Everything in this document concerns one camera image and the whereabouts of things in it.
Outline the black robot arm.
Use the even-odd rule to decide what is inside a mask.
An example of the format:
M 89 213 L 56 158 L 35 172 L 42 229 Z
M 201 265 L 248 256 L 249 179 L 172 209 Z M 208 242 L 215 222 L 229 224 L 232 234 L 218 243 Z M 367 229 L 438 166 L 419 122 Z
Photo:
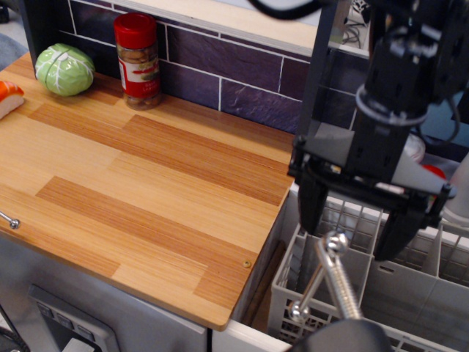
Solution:
M 289 174 L 299 187 L 300 225 L 317 230 L 330 191 L 388 211 L 378 261 L 395 258 L 426 227 L 436 227 L 456 189 L 415 162 L 405 144 L 432 104 L 454 104 L 468 87 L 466 1 L 371 1 L 372 44 L 358 88 L 355 127 L 325 125 L 293 142 Z

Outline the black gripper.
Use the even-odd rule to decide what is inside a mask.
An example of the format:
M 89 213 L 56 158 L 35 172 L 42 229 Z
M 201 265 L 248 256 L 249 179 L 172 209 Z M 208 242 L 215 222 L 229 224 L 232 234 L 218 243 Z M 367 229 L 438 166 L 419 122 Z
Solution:
M 289 174 L 299 186 L 303 231 L 317 231 L 330 191 L 383 208 L 388 215 L 376 261 L 394 259 L 426 224 L 439 223 L 442 214 L 428 211 L 419 191 L 421 166 L 404 152 L 411 130 L 437 102 L 414 92 L 392 89 L 386 94 L 360 87 L 353 131 L 339 133 L 319 124 L 314 133 L 296 136 Z

